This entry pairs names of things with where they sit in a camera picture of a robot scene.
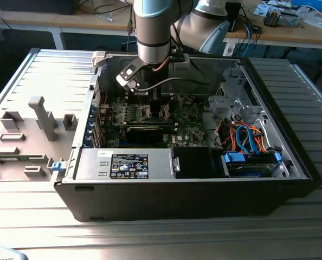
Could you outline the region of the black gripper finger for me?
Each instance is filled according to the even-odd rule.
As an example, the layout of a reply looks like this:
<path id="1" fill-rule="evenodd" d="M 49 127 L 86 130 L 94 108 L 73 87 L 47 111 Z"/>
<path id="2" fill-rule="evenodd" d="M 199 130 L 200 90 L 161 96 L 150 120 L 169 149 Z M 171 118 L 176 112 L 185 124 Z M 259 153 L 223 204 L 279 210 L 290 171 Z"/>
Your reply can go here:
<path id="1" fill-rule="evenodd" d="M 158 118 L 161 108 L 161 92 L 159 90 L 149 90 L 149 102 L 152 117 Z"/>

